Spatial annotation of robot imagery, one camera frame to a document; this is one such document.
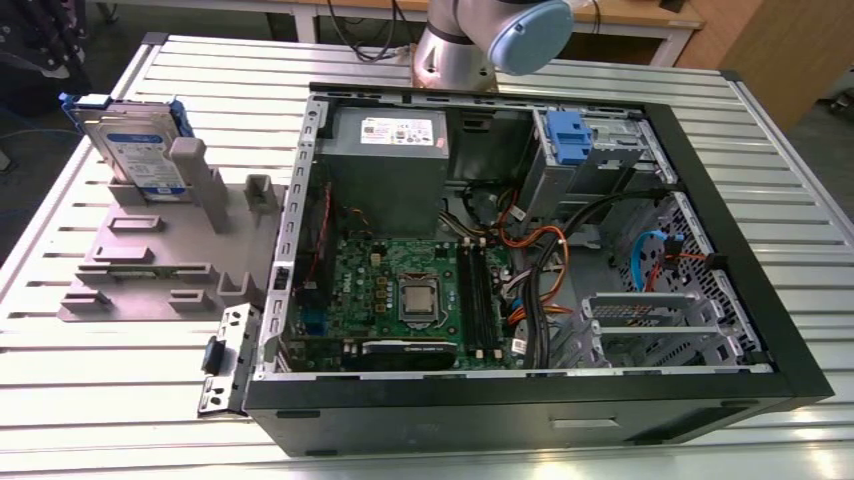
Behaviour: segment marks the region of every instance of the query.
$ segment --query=black cable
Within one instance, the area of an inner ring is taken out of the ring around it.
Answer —
[[[596,201],[584,205],[563,224],[562,230],[564,238],[568,241],[575,230],[603,208],[608,207],[612,203],[632,198],[663,198],[671,193],[671,191],[672,189],[658,188],[615,193],[602,197]],[[531,267],[532,273],[528,275],[522,285],[522,304],[526,312],[528,329],[531,331],[528,334],[528,347],[526,349],[523,368],[531,368],[531,366],[535,366],[535,368],[548,368],[550,336],[546,310],[539,300],[539,272],[543,270],[548,257],[558,247],[558,241],[559,238],[555,235],[552,240],[546,244],[546,248],[540,251],[536,261]]]
[[[592,19],[592,33],[598,34],[602,30],[602,9],[599,8],[598,0],[592,0],[592,6],[596,9],[596,13]]]
[[[375,56],[371,56],[367,53],[364,53],[361,50],[359,50],[359,43],[356,43],[355,45],[349,43],[349,41],[347,40],[347,36],[341,31],[341,27],[337,24],[337,16],[335,15],[335,7],[332,6],[332,0],[325,0],[325,4],[329,7],[329,18],[332,20],[332,27],[335,28],[335,33],[337,34],[337,38],[344,43],[344,45],[349,47],[352,52],[356,54],[356,58],[364,63],[376,63],[380,60],[393,58],[395,53],[388,54],[388,49],[391,48],[391,40],[395,36],[397,12],[400,11],[400,7],[396,6],[397,5],[396,0],[391,0],[391,30],[388,31],[388,36],[385,37],[385,44],[383,45],[379,53]]]
[[[405,15],[403,15],[403,9],[400,8],[400,5],[397,5],[397,0],[391,0],[391,9],[392,9],[391,11],[392,16],[395,14],[395,10],[400,15],[400,20],[403,20],[403,26],[405,27],[405,33],[409,36],[409,43],[415,43],[415,35],[412,35],[412,27],[409,26],[409,21],[405,19]]]

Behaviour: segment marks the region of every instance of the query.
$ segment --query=blue drive bracket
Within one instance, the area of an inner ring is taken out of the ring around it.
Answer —
[[[80,125],[80,119],[75,116],[72,109],[80,108],[87,110],[107,110],[109,105],[112,105],[113,103],[121,103],[121,100],[113,100],[109,95],[99,94],[80,96],[60,93],[59,101],[61,102],[63,112],[65,112],[65,115],[75,123],[75,127],[77,128],[77,131],[80,133],[85,132],[83,131],[83,127]],[[184,108],[184,104],[177,99],[173,99],[171,102],[168,102],[168,104],[172,120],[175,120],[175,126],[177,127],[177,133],[180,133],[181,137],[195,137],[192,127],[189,126],[189,121],[187,120],[187,109]]]
[[[592,130],[578,112],[547,112],[546,133],[560,165],[580,165],[592,151]]]

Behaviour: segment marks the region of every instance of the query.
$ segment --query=metal bracket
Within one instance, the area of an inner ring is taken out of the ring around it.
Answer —
[[[219,331],[216,337],[211,338],[203,363],[203,370],[209,376],[204,379],[199,418],[247,416],[243,411],[243,397],[260,322],[260,312],[248,303],[227,308],[223,312]]]

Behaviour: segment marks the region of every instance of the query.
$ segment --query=wire bundle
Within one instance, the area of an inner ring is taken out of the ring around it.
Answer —
[[[563,243],[568,252],[567,239],[575,233],[578,228],[596,215],[602,210],[608,208],[614,203],[627,200],[650,198],[656,199],[664,197],[670,193],[668,189],[651,189],[642,191],[622,192],[612,195],[607,195],[596,201],[584,205],[578,212],[572,215],[570,220],[559,228],[560,236],[555,235],[544,248],[540,250],[531,272],[540,272],[546,267],[548,258],[558,248],[558,245]],[[554,297],[550,291],[546,295],[546,302]],[[528,343],[524,354],[523,368],[548,368],[548,322],[546,314],[550,313],[547,309],[554,307],[543,305],[543,298],[539,296],[539,274],[528,275],[522,285],[522,309],[523,313],[514,312],[510,318],[515,321],[520,321],[522,315],[528,327]]]
[[[352,50],[352,52],[356,54],[356,58],[364,62],[364,63],[376,63],[380,60],[387,60],[389,58],[393,58],[396,56],[395,52],[388,52],[388,49],[391,48],[391,40],[395,36],[395,27],[397,25],[397,16],[400,16],[400,20],[403,20],[404,26],[405,26],[405,30],[407,30],[407,34],[409,37],[409,43],[415,43],[415,36],[412,35],[412,29],[409,27],[409,22],[405,19],[405,16],[403,15],[403,10],[400,9],[400,5],[397,5],[397,0],[391,0],[391,30],[388,30],[388,35],[385,36],[385,43],[379,51],[379,53],[373,56],[368,55],[367,53],[364,53],[360,50],[361,47],[361,43],[363,42],[356,42],[349,43],[349,40],[347,40],[347,36],[344,35],[344,29],[341,29],[339,23],[337,23],[337,16],[335,15],[335,7],[332,6],[332,0],[325,0],[327,6],[329,7],[329,17],[332,19],[332,27],[335,28],[335,33],[337,34],[337,38],[340,39],[340,41],[343,42],[344,45],[347,45],[347,47],[349,47],[349,49]]]

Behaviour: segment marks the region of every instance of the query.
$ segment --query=aluminum table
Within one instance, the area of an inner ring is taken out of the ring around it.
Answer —
[[[408,85],[405,59],[172,36],[116,98],[177,95],[227,181],[287,182],[309,81]],[[718,72],[556,61],[503,92],[668,103],[836,396],[682,446],[288,459],[248,420],[197,421],[217,321],[64,323],[59,301],[112,197],[83,140],[0,270],[0,471],[199,478],[854,477],[854,229],[744,86]]]

